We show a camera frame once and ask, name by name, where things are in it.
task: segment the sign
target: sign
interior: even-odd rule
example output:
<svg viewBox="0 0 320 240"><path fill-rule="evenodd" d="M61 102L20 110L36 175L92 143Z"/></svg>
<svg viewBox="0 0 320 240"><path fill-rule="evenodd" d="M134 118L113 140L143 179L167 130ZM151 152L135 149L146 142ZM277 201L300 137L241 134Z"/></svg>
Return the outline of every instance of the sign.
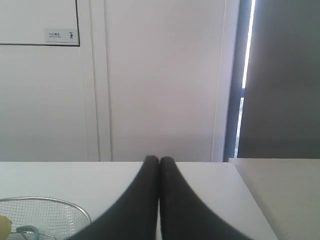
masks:
<svg viewBox="0 0 320 240"><path fill-rule="evenodd" d="M77 29L46 28L44 30L44 41L46 43L78 44Z"/></svg>

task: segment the wire mesh basket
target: wire mesh basket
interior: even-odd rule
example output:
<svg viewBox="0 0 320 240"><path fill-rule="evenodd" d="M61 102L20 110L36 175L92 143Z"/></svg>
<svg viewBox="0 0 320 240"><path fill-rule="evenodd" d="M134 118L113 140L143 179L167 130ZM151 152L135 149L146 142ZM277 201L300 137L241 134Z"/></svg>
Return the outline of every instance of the wire mesh basket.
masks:
<svg viewBox="0 0 320 240"><path fill-rule="evenodd" d="M31 231L16 233L21 226L33 226L40 240L64 240L91 223L89 214L70 202L46 197L0 199L0 216L12 222L8 240L33 240Z"/></svg>

